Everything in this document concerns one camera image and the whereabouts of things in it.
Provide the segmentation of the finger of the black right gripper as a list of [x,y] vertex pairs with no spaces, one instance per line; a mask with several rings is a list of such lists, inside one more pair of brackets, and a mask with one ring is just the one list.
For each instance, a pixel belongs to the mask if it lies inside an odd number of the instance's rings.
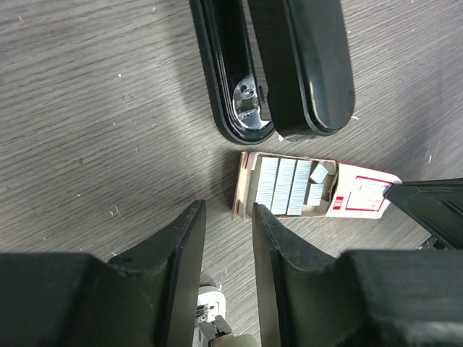
[[449,249],[462,248],[462,179],[409,181],[383,196]]

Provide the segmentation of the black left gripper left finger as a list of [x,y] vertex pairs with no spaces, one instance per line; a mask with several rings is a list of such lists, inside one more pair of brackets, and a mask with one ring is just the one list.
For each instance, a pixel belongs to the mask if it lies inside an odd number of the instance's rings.
[[1,255],[3,346],[190,346],[205,202],[104,262],[86,253]]

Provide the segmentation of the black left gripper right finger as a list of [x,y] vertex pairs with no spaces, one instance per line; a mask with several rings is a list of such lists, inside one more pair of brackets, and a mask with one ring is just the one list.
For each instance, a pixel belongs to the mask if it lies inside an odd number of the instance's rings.
[[460,346],[462,253],[314,247],[252,209],[264,346]]

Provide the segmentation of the black stapler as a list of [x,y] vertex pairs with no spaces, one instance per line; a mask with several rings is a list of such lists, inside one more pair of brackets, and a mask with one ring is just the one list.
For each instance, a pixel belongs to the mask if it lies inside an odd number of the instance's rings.
[[216,126],[238,145],[336,134],[354,113],[339,1],[191,1]]

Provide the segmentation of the red white staple box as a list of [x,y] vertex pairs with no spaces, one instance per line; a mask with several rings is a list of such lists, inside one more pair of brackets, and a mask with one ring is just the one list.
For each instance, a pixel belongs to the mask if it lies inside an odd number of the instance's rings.
[[337,160],[244,151],[233,214],[250,220],[255,203],[279,218],[379,219],[399,177]]

